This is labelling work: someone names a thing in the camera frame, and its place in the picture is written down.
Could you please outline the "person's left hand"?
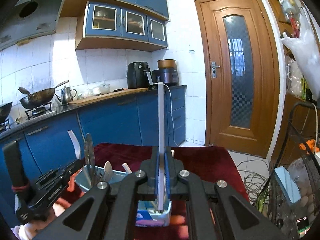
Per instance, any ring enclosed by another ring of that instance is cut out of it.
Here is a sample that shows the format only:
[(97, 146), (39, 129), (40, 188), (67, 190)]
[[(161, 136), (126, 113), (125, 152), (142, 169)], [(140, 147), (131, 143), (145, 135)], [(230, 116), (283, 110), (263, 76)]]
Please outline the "person's left hand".
[(17, 237), (17, 239), (28, 240), (33, 239), (41, 230), (47, 227), (52, 221), (56, 219), (54, 209), (49, 209), (48, 217), (45, 221), (31, 220), (25, 225), (17, 225), (11, 228), (11, 231)]

